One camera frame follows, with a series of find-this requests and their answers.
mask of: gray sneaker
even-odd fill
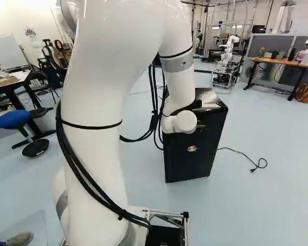
[[[33,239],[33,233],[25,232],[9,238],[6,241],[7,246],[26,246]]]

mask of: blue stool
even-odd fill
[[[23,149],[22,154],[26,157],[35,157],[43,154],[47,150],[49,146],[49,140],[32,140],[24,128],[30,117],[31,114],[27,110],[10,111],[0,116],[0,128],[19,130],[19,132],[22,133],[22,135],[26,137],[26,139],[30,142],[30,144]]]

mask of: window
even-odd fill
[[[243,28],[243,25],[236,25],[236,28]]]

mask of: whiteboard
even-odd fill
[[[0,36],[0,64],[2,70],[28,65],[13,34]]]

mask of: cable on floor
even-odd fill
[[[246,154],[244,154],[243,152],[240,152],[240,151],[237,151],[237,150],[233,150],[232,148],[228,148],[228,147],[223,147],[223,148],[219,148],[217,149],[218,150],[230,150],[230,151],[233,151],[233,152],[236,152],[238,154],[241,154],[241,155],[244,155],[249,161],[251,161],[253,163],[253,165],[255,165],[256,167],[251,169],[250,172],[253,173],[255,172],[258,168],[259,169],[264,169],[268,166],[268,161],[265,159],[265,158],[260,158],[258,160],[258,164],[255,164]],[[260,166],[260,161],[264,161],[265,162],[265,165],[263,166]]]
[[[220,94],[220,95],[229,95],[232,92],[233,89],[233,85],[231,85],[230,90],[228,93],[220,93],[220,92],[215,92],[216,94]]]
[[[263,88],[267,88],[268,90],[267,91],[258,90],[258,89],[255,88],[255,86],[261,86]],[[280,88],[273,87],[273,86],[254,85],[252,88],[254,90],[260,91],[260,92],[273,92],[273,93],[277,93],[277,94],[281,94],[281,95],[290,95],[291,94],[291,91],[289,91],[289,90],[280,89]]]

